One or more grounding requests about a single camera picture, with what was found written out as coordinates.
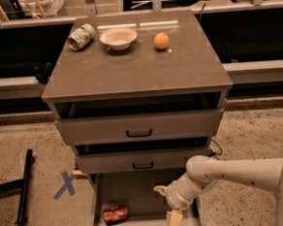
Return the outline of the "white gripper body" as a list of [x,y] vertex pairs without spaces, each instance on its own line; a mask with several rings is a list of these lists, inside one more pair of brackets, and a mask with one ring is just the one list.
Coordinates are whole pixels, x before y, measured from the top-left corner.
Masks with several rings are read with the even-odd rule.
[[167,187],[165,197],[172,209],[187,210],[199,194],[199,185],[185,174]]

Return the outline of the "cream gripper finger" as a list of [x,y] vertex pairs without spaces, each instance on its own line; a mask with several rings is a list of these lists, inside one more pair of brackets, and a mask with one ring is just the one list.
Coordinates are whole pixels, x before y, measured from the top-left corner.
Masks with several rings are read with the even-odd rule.
[[172,210],[166,213],[166,217],[167,217],[166,226],[179,226],[183,218],[183,215],[180,210]]
[[160,193],[162,196],[166,196],[168,192],[168,188],[164,185],[155,186],[153,189],[156,193]]

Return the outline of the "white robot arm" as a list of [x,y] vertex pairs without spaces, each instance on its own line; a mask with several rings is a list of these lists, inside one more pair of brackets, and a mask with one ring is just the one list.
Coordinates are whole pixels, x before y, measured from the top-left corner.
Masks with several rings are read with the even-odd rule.
[[202,155],[189,158],[185,173],[168,186],[154,191],[166,198],[172,208],[166,213],[166,226],[179,226],[182,213],[193,200],[215,185],[218,180],[273,191],[277,194],[275,226],[283,226],[283,157],[221,161]]

